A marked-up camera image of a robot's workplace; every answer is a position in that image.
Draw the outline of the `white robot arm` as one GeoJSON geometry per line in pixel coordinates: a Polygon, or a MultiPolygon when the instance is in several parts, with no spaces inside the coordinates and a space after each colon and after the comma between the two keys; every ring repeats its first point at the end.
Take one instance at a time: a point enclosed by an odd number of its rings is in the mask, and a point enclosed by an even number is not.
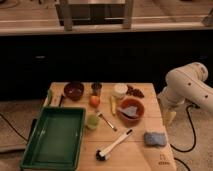
{"type": "Polygon", "coordinates": [[[165,77],[166,86],[157,95],[163,124],[168,126],[176,116],[175,108],[189,100],[213,114],[213,88],[205,84],[206,66],[193,62],[170,70],[165,77]]]}

